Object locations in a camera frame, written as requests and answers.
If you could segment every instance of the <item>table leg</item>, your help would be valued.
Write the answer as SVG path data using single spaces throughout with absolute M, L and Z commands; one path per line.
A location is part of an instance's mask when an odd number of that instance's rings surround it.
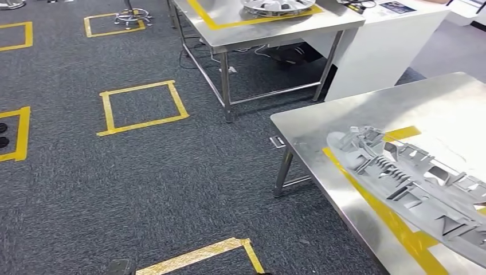
M 174 13 L 173 13 L 173 6 L 170 3 L 170 0 L 167 0 L 167 11 L 168 17 L 170 19 L 170 26 L 175 29 L 175 21 L 174 21 Z
M 182 50 L 185 52 L 184 46 L 186 45 L 186 39 L 184 37 L 184 31 L 182 31 L 181 19 L 179 18 L 179 13 L 177 12 L 177 7 L 174 5 L 174 3 L 170 3 L 170 4 L 172 6 L 170 11 L 172 13 L 172 16 L 175 18 L 175 26 L 177 27 L 177 31 L 179 31 L 179 36 L 180 36 L 181 43 L 182 43 Z
M 228 54 L 221 53 L 221 85 L 223 90 L 223 102 L 225 107 L 225 119 L 227 123 L 233 122 L 231 117 L 231 98 L 229 93 L 229 72 L 228 72 Z
M 292 163 L 292 158 L 292 152 L 288 148 L 285 148 L 284 157 L 282 158 L 282 164 L 280 165 L 279 174 L 277 176 L 277 182 L 273 189 L 274 197 L 280 197 L 282 194 L 282 188 L 284 187 L 285 178 L 287 177 L 290 164 Z
M 322 88 L 324 87 L 324 83 L 327 79 L 327 76 L 329 75 L 329 71 L 331 70 L 332 62 L 334 60 L 334 55 L 336 55 L 336 49 L 338 48 L 339 41 L 341 40 L 343 33 L 344 30 L 340 30 L 336 33 L 336 36 L 334 37 L 334 42 L 332 43 L 331 50 L 329 51 L 329 56 L 327 57 L 324 71 L 322 73 L 322 76 L 320 77 L 320 81 L 319 81 L 320 84 L 318 86 L 318 89 L 316 90 L 316 93 L 314 94 L 314 98 L 312 99 L 313 101 L 318 101 L 319 99 L 320 93 L 322 92 Z

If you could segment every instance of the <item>table top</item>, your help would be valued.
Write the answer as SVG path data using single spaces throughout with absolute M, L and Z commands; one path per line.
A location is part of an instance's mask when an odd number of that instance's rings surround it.
M 484 117 L 486 85 L 465 73 L 453 73 L 277 113 L 271 120 L 294 159 L 306 168 L 382 268 L 391 274 L 425 274 L 430 268 L 427 263 L 435 262 L 450 274 L 486 274 L 486 269 L 441 243 L 426 245 L 428 259 L 411 255 L 410 248 L 396 236 L 402 237 L 405 231 L 416 233 L 418 229 L 407 222 L 403 232 L 390 227 L 376 211 L 376 205 L 370 204 L 369 198 L 323 153 L 328 133 L 347 131 L 352 125 L 370 125 L 385 131 L 415 126 L 421 134 L 404 141 L 422 147 L 458 171 L 486 180 L 481 169 L 486 147 L 469 140 L 482 140 L 486 135 L 481 126 Z
M 255 17 L 240 0 L 172 0 L 214 53 L 357 28 L 365 19 L 335 0 L 317 0 L 310 15 Z

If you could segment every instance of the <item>stainless steel table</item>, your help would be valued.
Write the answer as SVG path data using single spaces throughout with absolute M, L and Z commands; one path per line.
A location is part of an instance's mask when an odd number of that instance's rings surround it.
M 312 180 L 390 274 L 486 274 L 485 269 L 386 212 L 386 206 L 377 206 L 323 152 L 329 132 L 346 131 L 351 125 L 372 125 L 387 131 L 415 126 L 421 133 L 407 142 L 459 171 L 486 180 L 485 118 L 486 85 L 465 73 L 274 114 L 271 120 L 286 145 L 274 195 L 280 196 L 283 187 Z M 308 176 L 284 182 L 292 158 Z M 387 215 L 394 215 L 395 220 L 390 223 Z
M 343 32 L 364 24 L 364 18 L 354 11 L 338 4 L 334 0 L 318 0 L 307 15 L 287 18 L 256 18 L 242 11 L 239 0 L 169 0 L 174 8 L 171 12 L 181 36 L 182 46 L 194 61 L 214 94 L 225 109 L 227 122 L 232 121 L 231 106 L 263 97 L 279 95 L 299 89 L 317 86 L 314 100 L 319 98 L 324 81 L 331 69 L 332 61 Z M 222 95 L 213 84 L 204 68 L 198 63 L 189 47 L 186 36 L 181 28 L 179 12 L 190 22 L 199 33 L 213 54 L 220 55 Z M 240 48 L 265 45 L 273 42 L 289 41 L 319 32 L 337 32 L 332 44 L 323 74 L 318 82 L 273 91 L 238 101 L 231 101 L 229 89 L 228 55 L 227 52 Z

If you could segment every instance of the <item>yellow tape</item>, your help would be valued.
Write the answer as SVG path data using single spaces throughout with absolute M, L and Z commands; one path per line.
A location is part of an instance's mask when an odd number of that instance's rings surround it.
M 388 137 L 409 138 L 419 135 L 420 131 L 416 127 L 407 127 L 387 133 Z M 332 161 L 334 165 L 343 173 L 347 180 L 356 188 L 366 202 L 373 208 L 376 214 L 384 221 L 390 231 L 395 235 L 398 241 L 404 246 L 407 252 L 417 261 L 427 274 L 448 274 L 447 270 L 428 250 L 429 247 L 436 245 L 438 242 L 428 234 L 418 231 L 412 232 L 408 225 L 384 203 L 379 201 L 368 191 L 366 191 L 342 166 L 337 158 L 332 154 L 329 148 L 323 148 L 324 154 Z
M 97 133 L 97 135 L 98 136 L 106 136 L 106 135 L 111 135 L 111 134 L 114 134 L 114 133 L 125 132 L 125 131 L 129 131 L 129 130 L 133 130 L 133 129 L 144 128 L 144 127 L 158 125 L 158 124 L 162 124 L 162 123 L 174 122 L 174 121 L 185 119 L 185 118 L 189 117 L 189 114 L 187 113 L 186 108 L 182 104 L 182 100 L 179 97 L 177 90 L 175 89 L 174 83 L 175 83 L 174 80 L 168 80 L 168 81 L 163 81 L 163 82 L 158 82 L 158 83 L 152 83 L 152 84 L 147 84 L 147 85 L 141 85 L 141 86 L 136 86 L 136 87 L 130 87 L 130 88 L 125 88 L 125 89 L 119 89 L 119 90 L 114 90 L 114 91 L 106 91 L 106 92 L 100 93 L 100 96 L 103 100 L 103 109 L 105 111 L 107 130 L 103 131 L 103 132 L 99 132 L 99 133 Z M 177 110 L 179 111 L 178 116 L 172 116 L 172 117 L 167 117 L 165 119 L 158 119 L 158 120 L 153 120 L 153 121 L 148 121 L 148 122 L 143 122 L 143 123 L 137 123 L 137 124 L 123 126 L 123 127 L 115 127 L 115 123 L 113 121 L 113 110 L 111 108 L 111 103 L 110 103 L 110 100 L 109 100 L 110 95 L 115 95 L 117 93 L 132 92 L 132 91 L 137 91 L 137 90 L 141 90 L 141 89 L 147 89 L 147 88 L 152 88 L 152 87 L 157 87 L 157 86 L 162 86 L 162 85 L 168 86 L 170 95 L 172 96 L 172 98 L 174 100 L 174 104 L 177 107 Z
M 1 25 L 0 29 L 12 28 L 12 27 L 17 27 L 17 26 L 24 26 L 25 27 L 25 29 L 24 29 L 25 42 L 22 45 L 1 47 L 0 52 L 3 51 L 3 50 L 14 50 L 14 49 L 21 49 L 21 48 L 27 48 L 27 47 L 32 46 L 32 44 L 33 44 L 33 28 L 32 28 L 32 22 L 31 21 L 8 24 L 8 25 Z
M 421 134 L 420 130 L 417 129 L 417 127 L 409 126 L 409 127 L 393 130 L 390 132 L 386 132 L 383 140 L 386 142 L 392 142 L 394 140 L 406 139 L 412 136 L 418 136 L 420 134 Z
M 15 161 L 27 158 L 27 143 L 29 139 L 30 107 L 20 109 L 18 121 L 17 146 L 15 148 Z
M 261 263 L 258 260 L 257 255 L 255 254 L 255 251 L 253 251 L 250 239 L 242 239 L 240 241 L 245 248 L 248 257 L 250 258 L 250 261 L 252 262 L 253 268 L 255 269 L 256 273 L 265 273 L 265 270 L 261 266 Z
M 15 152 L 0 155 L 0 162 L 14 159 L 16 162 L 25 160 L 27 158 L 27 144 L 29 140 L 29 121 L 30 121 L 30 107 L 22 107 L 19 110 L 0 113 L 0 119 L 10 116 L 19 116 L 17 144 Z
M 235 26 L 252 25 L 252 24 L 263 23 L 263 22 L 277 21 L 277 20 L 282 20 L 282 19 L 301 17 L 301 16 L 312 15 L 312 14 L 323 12 L 323 10 L 319 6 L 313 5 L 311 7 L 310 11 L 307 11 L 307 12 L 299 14 L 299 15 L 286 15 L 286 16 L 281 16 L 281 17 L 264 17 L 264 18 L 249 19 L 249 20 L 244 20 L 244 21 L 239 21 L 239 22 L 217 24 L 207 14 L 207 12 L 204 10 L 204 8 L 201 6 L 201 4 L 199 4 L 199 2 L 197 0 L 187 0 L 187 3 L 189 3 L 189 5 L 204 20 L 204 22 L 207 24 L 207 26 L 211 30 L 219 30 L 219 29 L 231 28 L 231 27 L 235 27 Z
M 195 251 L 186 253 L 169 259 L 167 261 L 160 262 L 158 264 L 143 268 L 136 272 L 136 275 L 163 275 L 179 268 L 200 262 L 212 256 L 219 255 L 224 252 L 228 252 L 235 248 L 244 247 L 248 257 L 250 258 L 253 268 L 257 273 L 265 273 L 263 270 L 255 252 L 253 251 L 250 239 L 236 239 L 229 238 L 221 242 L 208 245 L 206 247 L 197 249 Z
M 92 15 L 84 18 L 84 30 L 86 32 L 87 37 L 99 37 L 99 36 L 110 36 L 112 34 L 119 34 L 119 33 L 130 33 L 130 32 L 136 32 L 137 30 L 144 30 L 145 29 L 145 24 L 143 23 L 143 20 L 137 20 L 138 27 L 130 30 L 117 30 L 115 32 L 109 32 L 109 33 L 96 33 L 93 34 L 91 32 L 91 24 L 89 23 L 89 20 L 92 18 L 99 18 L 99 17 L 107 17 L 107 16 L 115 16 L 116 13 L 107 13 L 107 14 L 98 14 L 98 15 Z

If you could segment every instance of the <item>white floor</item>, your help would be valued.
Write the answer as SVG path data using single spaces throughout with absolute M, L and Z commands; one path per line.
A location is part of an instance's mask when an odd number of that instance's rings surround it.
M 444 21 L 411 67 L 427 78 L 465 72 L 486 83 L 486 32 Z

